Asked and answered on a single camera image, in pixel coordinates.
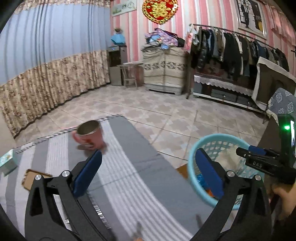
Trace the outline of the person's right hand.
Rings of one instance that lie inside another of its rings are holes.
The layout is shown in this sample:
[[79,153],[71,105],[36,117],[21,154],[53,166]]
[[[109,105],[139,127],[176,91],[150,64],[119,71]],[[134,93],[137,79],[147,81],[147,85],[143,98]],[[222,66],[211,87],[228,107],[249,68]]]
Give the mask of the person's right hand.
[[282,208],[278,219],[284,220],[292,214],[295,208],[295,183],[293,185],[274,183],[271,189],[274,194],[281,198]]

